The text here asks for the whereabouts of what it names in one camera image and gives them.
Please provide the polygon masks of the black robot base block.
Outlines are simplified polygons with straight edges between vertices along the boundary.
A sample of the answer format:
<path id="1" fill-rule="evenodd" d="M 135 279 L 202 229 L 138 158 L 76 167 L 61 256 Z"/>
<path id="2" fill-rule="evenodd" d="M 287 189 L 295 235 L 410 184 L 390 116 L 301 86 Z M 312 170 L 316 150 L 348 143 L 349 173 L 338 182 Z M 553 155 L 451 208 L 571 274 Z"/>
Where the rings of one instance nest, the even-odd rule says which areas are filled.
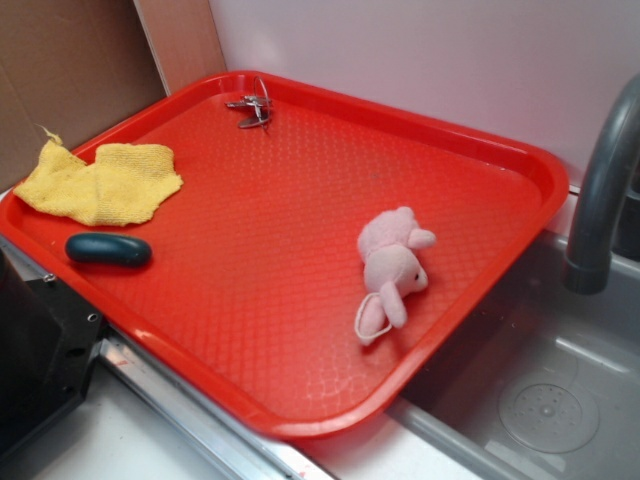
<path id="1" fill-rule="evenodd" d="M 103 314 L 65 282 L 24 280 L 1 256 L 1 461 L 86 398 Z"/>

